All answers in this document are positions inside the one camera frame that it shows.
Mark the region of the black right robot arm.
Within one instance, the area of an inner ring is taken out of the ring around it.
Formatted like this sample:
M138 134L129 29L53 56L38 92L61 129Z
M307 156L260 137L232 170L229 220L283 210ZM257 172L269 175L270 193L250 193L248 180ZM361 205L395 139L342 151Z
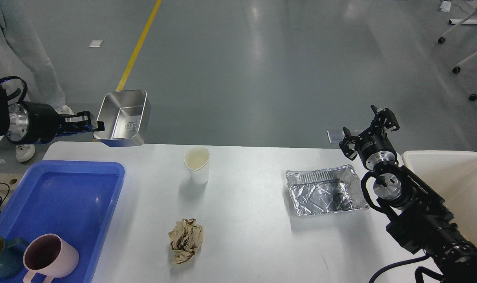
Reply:
M432 259L439 272L417 267L417 283L422 283L424 276L440 283L477 283L477 247L458 231L443 197L407 166L399 165L387 136L387 130L400 128L393 111L374 105L371 109L374 118L370 127L357 136L343 127L339 147L348 159L358 156L362 161L367 170L360 182L363 197L371 208L388 217L386 231L407 251L425 254L379 269L370 282L392 268Z

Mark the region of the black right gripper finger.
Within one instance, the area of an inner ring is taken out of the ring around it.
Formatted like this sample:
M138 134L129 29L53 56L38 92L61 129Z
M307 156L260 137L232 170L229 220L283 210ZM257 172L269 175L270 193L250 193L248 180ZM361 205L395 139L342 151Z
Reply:
M387 136L387 131L397 131L400 129L400 125L397 122L395 114L389 108L378 108L375 105L370 106L374 118L370 123L369 135L370 136Z
M355 160L358 156L357 150L351 148L351 145L356 145L356 143L361 139L360 136L354 136L350 129L343 127L342 131L344 133L344 138L339 142L339 147L346 158L349 160Z

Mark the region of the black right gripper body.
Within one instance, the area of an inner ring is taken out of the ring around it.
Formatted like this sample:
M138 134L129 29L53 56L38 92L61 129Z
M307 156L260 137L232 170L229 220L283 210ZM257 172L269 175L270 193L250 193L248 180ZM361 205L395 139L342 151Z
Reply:
M356 150L367 170L373 170L379 163L395 163L397 160L396 150L387 134L360 138L356 143Z

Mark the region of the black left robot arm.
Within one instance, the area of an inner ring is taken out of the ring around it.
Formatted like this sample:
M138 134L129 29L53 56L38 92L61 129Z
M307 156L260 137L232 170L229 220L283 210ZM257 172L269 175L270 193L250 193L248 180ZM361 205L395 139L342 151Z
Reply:
M0 79L0 136L12 144L47 144L55 137L105 130L89 111L58 114L50 105L25 101L26 94L22 78Z

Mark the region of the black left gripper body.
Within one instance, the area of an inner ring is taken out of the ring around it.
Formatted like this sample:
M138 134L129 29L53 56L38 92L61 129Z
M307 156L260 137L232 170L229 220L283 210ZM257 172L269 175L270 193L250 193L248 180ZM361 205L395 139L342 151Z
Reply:
M47 144L65 122L64 115L47 104L24 101L10 104L7 110L9 127L5 138L16 145Z

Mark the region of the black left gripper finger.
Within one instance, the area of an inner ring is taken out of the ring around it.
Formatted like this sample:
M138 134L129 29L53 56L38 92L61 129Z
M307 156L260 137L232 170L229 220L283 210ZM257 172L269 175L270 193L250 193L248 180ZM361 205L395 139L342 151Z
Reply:
M89 111L82 111L77 114L60 114L60 117L58 137L105 130L105 123L98 121Z

